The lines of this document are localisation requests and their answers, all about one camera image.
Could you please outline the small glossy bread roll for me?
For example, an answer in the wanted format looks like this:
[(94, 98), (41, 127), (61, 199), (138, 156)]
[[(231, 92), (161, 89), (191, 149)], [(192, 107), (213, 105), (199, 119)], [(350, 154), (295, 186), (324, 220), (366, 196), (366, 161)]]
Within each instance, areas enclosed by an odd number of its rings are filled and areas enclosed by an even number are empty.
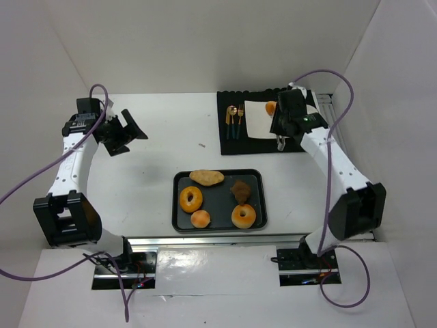
[(265, 104), (265, 110), (266, 110), (266, 113), (267, 113), (270, 117), (273, 117), (273, 115), (274, 115), (274, 113), (275, 113), (275, 111), (276, 111), (276, 107), (277, 107), (277, 102), (275, 102), (275, 101), (268, 101), (268, 102)]

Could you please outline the metal tongs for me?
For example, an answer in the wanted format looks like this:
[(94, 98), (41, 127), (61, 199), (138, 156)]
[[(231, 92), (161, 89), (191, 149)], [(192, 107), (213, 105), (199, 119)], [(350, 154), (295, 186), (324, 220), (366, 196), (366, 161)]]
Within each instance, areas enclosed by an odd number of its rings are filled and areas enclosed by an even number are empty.
[(279, 152), (283, 152), (286, 146), (287, 136), (276, 135), (276, 140), (277, 140), (277, 150)]

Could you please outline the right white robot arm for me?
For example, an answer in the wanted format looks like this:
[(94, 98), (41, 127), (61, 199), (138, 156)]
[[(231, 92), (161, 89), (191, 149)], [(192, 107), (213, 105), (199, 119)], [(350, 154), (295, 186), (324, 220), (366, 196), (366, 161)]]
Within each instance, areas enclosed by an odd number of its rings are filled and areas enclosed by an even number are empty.
[(132, 158), (139, 168), (127, 190), (128, 234), (259, 230), (286, 209), (313, 219), (320, 174), (325, 219), (300, 239), (301, 264), (314, 267), (342, 241), (377, 228), (385, 188), (353, 166), (305, 101), (298, 90), (268, 104), (220, 92), (164, 97), (141, 111), (151, 119), (153, 144)]

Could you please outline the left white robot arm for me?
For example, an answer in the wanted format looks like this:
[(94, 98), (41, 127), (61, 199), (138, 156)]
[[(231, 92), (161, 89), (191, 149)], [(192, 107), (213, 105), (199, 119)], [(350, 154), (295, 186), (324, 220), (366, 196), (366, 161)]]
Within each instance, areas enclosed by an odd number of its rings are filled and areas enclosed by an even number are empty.
[(124, 236), (103, 228), (102, 219), (87, 199), (92, 159), (100, 144), (110, 156), (129, 151), (134, 139), (147, 139), (128, 110), (107, 116), (101, 101), (91, 96), (76, 101), (75, 113), (61, 130), (63, 154), (53, 185), (44, 197), (33, 202), (33, 211), (51, 247), (81, 248), (110, 254), (120, 271), (132, 265), (132, 247)]

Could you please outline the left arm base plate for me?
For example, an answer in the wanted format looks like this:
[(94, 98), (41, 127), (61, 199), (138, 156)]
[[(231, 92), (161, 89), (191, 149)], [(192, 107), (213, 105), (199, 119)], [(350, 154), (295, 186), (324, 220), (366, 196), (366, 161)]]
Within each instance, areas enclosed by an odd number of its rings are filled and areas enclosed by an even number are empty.
[[(92, 290), (119, 290), (117, 271), (104, 257), (94, 260), (95, 269)], [(147, 250), (131, 254), (131, 263), (123, 264), (119, 269), (124, 289), (155, 289), (157, 251)]]

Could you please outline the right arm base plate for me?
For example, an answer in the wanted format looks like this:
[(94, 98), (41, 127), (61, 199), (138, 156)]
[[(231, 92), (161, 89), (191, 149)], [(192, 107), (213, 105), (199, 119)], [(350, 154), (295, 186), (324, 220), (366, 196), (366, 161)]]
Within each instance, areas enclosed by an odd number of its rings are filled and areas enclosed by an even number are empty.
[(270, 261), (278, 266), (281, 287), (315, 286), (323, 279), (326, 279), (325, 284), (341, 283), (334, 251), (329, 251), (321, 258), (307, 261), (300, 257), (297, 249), (277, 249), (276, 256), (271, 257)]

